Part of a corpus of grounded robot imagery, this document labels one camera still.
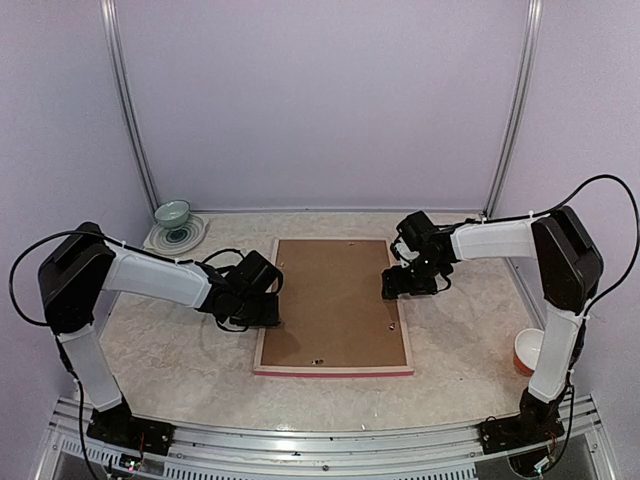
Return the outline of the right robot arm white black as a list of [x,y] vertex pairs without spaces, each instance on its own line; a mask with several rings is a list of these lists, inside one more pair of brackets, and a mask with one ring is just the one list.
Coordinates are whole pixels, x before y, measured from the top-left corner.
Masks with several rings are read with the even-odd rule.
[[529,258],[538,265],[546,323],[534,373],[524,390],[511,433],[535,442],[556,417],[586,332],[604,262],[574,210],[560,207],[538,217],[436,225],[422,211],[396,228],[390,250],[397,265],[382,273],[382,297],[439,293],[453,266],[488,258]]

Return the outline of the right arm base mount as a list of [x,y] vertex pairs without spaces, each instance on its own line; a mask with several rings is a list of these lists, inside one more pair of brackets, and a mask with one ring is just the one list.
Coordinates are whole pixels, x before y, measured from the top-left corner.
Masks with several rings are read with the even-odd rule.
[[519,413],[504,418],[488,417],[477,426],[485,455],[504,452],[561,437],[564,426],[558,413],[565,387],[551,402],[534,397],[527,389],[519,402]]

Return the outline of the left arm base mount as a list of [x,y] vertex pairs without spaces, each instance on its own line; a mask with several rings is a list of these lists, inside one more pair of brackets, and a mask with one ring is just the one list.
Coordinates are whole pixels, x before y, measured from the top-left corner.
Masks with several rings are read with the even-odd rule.
[[104,411],[93,409],[87,435],[107,444],[167,456],[176,427],[168,422],[135,416],[126,402]]

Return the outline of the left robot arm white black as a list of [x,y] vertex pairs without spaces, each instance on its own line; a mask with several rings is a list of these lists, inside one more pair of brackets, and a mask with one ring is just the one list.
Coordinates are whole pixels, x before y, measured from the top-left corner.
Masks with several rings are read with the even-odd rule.
[[84,222],[62,237],[38,270],[45,321],[85,394],[103,412],[102,430],[118,444],[133,443],[140,424],[120,407],[124,395],[93,326],[104,293],[171,302],[242,331],[279,322],[278,294],[284,275],[257,251],[235,265],[214,267],[126,245],[106,236],[93,222]]

